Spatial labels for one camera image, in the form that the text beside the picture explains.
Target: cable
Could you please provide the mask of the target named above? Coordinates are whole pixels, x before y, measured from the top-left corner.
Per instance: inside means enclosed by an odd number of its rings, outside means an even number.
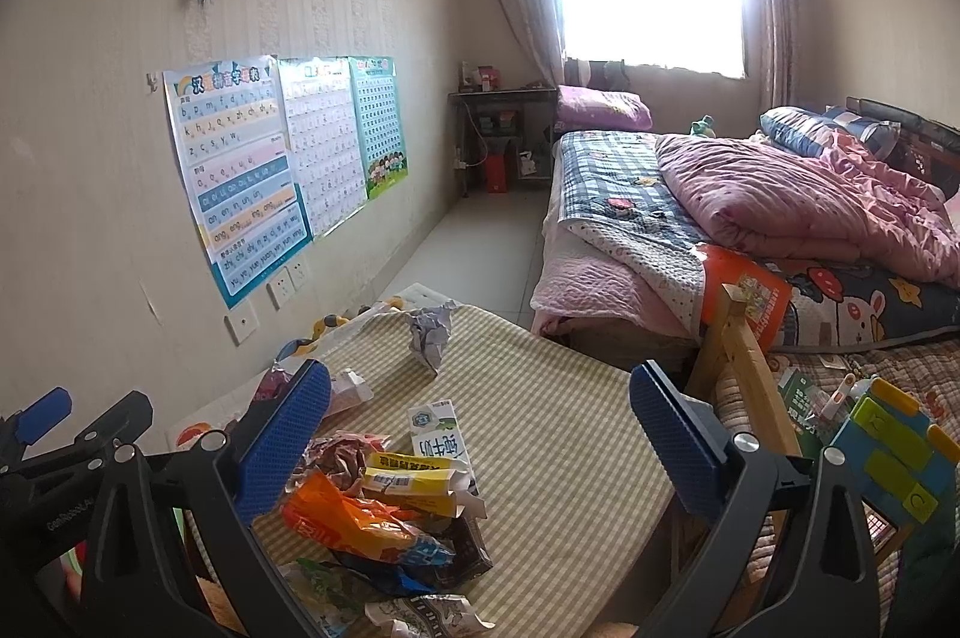
[[[473,127],[473,131],[476,131],[477,136],[480,137],[480,141],[483,143],[483,158],[477,161],[475,164],[467,164],[464,167],[466,169],[472,169],[475,166],[482,166],[484,163],[486,163],[486,160],[490,158],[490,146],[487,144],[487,138],[480,133],[480,127],[477,126],[476,121],[473,120],[473,113],[470,112],[470,106],[467,104],[467,100],[461,96],[460,101],[464,103],[464,109],[467,111],[467,118],[470,120],[470,126]]]

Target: blue gripper pad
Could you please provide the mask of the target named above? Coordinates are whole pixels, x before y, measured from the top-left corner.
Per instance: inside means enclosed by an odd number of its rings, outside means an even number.
[[[715,522],[726,502],[727,455],[688,398],[678,392],[654,361],[648,361],[630,375],[630,407],[673,481],[683,507],[694,516]]]
[[[69,416],[70,411],[73,411],[73,402],[64,387],[47,392],[17,417],[17,441],[32,446]]]
[[[287,478],[330,406],[330,374],[323,364],[307,360],[294,381],[239,462],[233,504],[245,525],[277,505]]]

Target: chinese character chart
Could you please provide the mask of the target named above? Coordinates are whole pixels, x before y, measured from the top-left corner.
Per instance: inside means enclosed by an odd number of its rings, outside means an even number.
[[[270,56],[164,72],[184,187],[233,307],[310,240]]]
[[[280,85],[296,179],[315,236],[367,201],[347,59],[285,59]]]
[[[391,58],[349,60],[360,133],[360,158],[371,199],[407,176],[407,152]]]

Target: small table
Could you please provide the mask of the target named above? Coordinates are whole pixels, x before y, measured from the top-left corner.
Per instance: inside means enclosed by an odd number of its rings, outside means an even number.
[[[325,354],[352,368],[373,401],[320,432],[403,435],[411,406],[450,399],[490,518],[480,529],[493,569],[466,595],[498,638],[580,638],[659,523],[673,487],[632,415],[628,375],[464,305],[437,377],[416,361],[399,313],[380,315]],[[313,542],[272,513],[253,525],[283,564]],[[352,636],[378,635],[368,622]]]

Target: wall outlet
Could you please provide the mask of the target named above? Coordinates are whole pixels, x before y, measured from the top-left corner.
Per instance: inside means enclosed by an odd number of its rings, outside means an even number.
[[[270,293],[270,298],[274,301],[274,307],[277,310],[280,310],[296,294],[294,281],[286,267],[283,267],[277,275],[270,279],[267,283],[267,291]]]
[[[294,259],[287,264],[287,269],[290,271],[290,280],[294,281],[294,290],[301,290],[309,282],[310,265],[306,259]]]
[[[260,322],[256,318],[256,310],[253,309],[253,302],[250,299],[244,299],[224,316],[224,323],[227,324],[227,328],[233,336],[233,342],[237,345],[250,337],[253,330],[260,326]]]

